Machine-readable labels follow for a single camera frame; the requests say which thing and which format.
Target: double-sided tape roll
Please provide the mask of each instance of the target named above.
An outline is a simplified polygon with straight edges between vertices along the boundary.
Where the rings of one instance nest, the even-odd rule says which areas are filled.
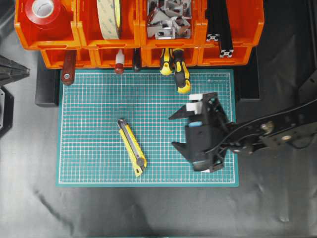
[[[97,0],[100,30],[105,40],[120,39],[121,0]]]
[[[27,18],[38,28],[62,31],[69,22],[66,8],[60,0],[27,0],[25,4]]]

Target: screwdriver handle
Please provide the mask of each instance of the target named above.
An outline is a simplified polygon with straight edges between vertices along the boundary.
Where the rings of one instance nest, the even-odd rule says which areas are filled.
[[[173,50],[174,63],[175,63],[175,75],[174,80],[178,89],[178,93],[185,94],[191,90],[190,74],[186,67],[184,59],[184,50],[176,48]]]
[[[142,68],[141,48],[135,48],[133,51],[133,70],[139,72]]]
[[[173,73],[173,56],[172,56],[172,49],[170,48],[163,48],[162,55],[160,56],[160,73],[169,76]]]

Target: green cutting mat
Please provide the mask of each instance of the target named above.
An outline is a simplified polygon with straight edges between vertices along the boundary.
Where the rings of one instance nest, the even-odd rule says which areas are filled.
[[[232,70],[190,70],[192,93],[218,92],[235,120]],[[185,119],[168,117],[188,103],[173,76],[158,70],[139,73],[77,70],[75,83],[62,87],[59,111],[58,186],[237,186],[237,159],[227,153],[225,168],[210,174],[191,165],[170,144],[185,141]],[[136,178],[117,120],[130,124],[148,166]]]

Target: cable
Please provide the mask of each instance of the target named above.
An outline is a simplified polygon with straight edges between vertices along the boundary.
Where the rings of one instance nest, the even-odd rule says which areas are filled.
[[[272,115],[269,115],[269,116],[265,116],[265,117],[262,117],[262,118],[258,118],[258,119],[252,120],[252,121],[250,121],[250,122],[248,122],[248,123],[246,123],[246,124],[244,124],[244,125],[242,125],[242,126],[236,128],[236,129],[234,129],[232,132],[230,132],[228,135],[226,135],[226,136],[224,137],[224,139],[223,139],[221,142],[219,142],[215,147],[213,147],[212,149],[206,151],[205,153],[209,153],[209,152],[214,151],[214,150],[215,150],[216,148],[218,148],[223,142],[225,142],[226,139],[228,139],[232,134],[234,134],[235,132],[237,132],[237,131],[240,130],[241,128],[244,128],[244,127],[247,126],[247,125],[250,125],[250,124],[252,124],[252,123],[255,123],[255,122],[257,122],[257,121],[263,120],[263,119],[268,118],[268,117],[271,118],[271,117],[279,116],[279,115],[281,115],[281,114],[290,113],[290,112],[292,112],[292,111],[295,111],[295,110],[298,110],[298,109],[300,109],[300,108],[306,107],[306,106],[308,106],[308,105],[310,105],[310,104],[312,104],[312,103],[315,103],[316,101],[317,101],[317,99],[314,99],[314,100],[312,100],[312,101],[310,101],[310,102],[308,102],[308,103],[305,103],[305,104],[303,104],[303,105],[301,105],[301,106],[299,106],[299,107],[292,108],[292,109],[289,109],[289,110],[286,110],[286,111],[278,112],[278,113],[275,113],[275,114],[272,114]]]

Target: box cutter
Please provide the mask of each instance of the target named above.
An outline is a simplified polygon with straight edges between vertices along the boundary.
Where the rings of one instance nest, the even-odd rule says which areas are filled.
[[[124,119],[119,119],[118,125],[120,127],[119,133],[128,151],[135,176],[138,177],[145,170],[147,160],[127,122]]]

